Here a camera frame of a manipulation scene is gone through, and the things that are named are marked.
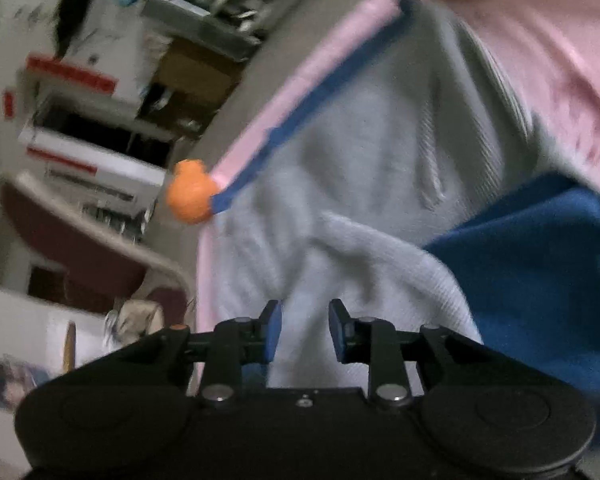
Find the pile of folded clothes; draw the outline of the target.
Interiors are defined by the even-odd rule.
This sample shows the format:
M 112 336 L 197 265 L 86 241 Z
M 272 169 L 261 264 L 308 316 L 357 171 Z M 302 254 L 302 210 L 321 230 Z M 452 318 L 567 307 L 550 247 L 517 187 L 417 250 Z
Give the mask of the pile of folded clothes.
M 105 318 L 102 351 L 106 353 L 135 344 L 164 327 L 162 307 L 158 302 L 131 299 Z

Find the dark red chair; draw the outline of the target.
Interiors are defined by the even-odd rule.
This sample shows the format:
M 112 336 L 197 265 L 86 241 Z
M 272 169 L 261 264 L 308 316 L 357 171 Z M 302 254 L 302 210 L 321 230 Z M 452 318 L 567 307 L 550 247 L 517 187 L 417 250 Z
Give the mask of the dark red chair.
M 113 300 L 128 300 L 149 274 L 160 274 L 166 284 L 152 288 L 145 298 L 160 304 L 166 324 L 190 321 L 195 291 L 179 264 L 82 214 L 32 174 L 2 174 L 0 206 L 20 240 L 59 264 L 71 283 Z

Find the brown wooden cabinet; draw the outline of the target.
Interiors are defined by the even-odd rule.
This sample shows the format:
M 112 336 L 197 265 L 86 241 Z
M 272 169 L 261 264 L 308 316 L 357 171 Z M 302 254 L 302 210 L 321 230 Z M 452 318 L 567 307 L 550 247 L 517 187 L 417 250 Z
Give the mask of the brown wooden cabinet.
M 245 67 L 245 62 L 176 38 L 152 76 L 137 117 L 198 140 L 242 80 Z

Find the orange tangerine fruit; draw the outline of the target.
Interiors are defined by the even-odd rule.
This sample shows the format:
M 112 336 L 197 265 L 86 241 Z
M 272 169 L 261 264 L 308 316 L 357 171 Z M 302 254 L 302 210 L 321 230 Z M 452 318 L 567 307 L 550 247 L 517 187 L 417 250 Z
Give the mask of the orange tangerine fruit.
M 212 197 L 219 185 L 199 159 L 178 162 L 166 190 L 166 204 L 175 218 L 188 224 L 207 221 L 212 216 Z

